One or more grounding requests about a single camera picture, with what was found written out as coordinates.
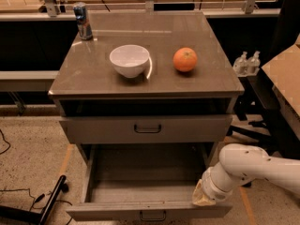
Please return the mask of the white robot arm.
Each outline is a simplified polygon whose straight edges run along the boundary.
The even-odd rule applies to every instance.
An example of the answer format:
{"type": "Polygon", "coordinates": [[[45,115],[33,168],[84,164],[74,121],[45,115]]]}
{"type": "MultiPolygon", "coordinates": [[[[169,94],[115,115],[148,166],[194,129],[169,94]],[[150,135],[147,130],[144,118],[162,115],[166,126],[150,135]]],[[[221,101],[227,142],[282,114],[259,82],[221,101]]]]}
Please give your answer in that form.
{"type": "Polygon", "coordinates": [[[230,143],[220,150],[218,163],[202,174],[194,189],[192,203],[198,206],[222,203],[235,188],[255,179],[299,194],[300,161],[271,157],[257,146],[230,143]]]}

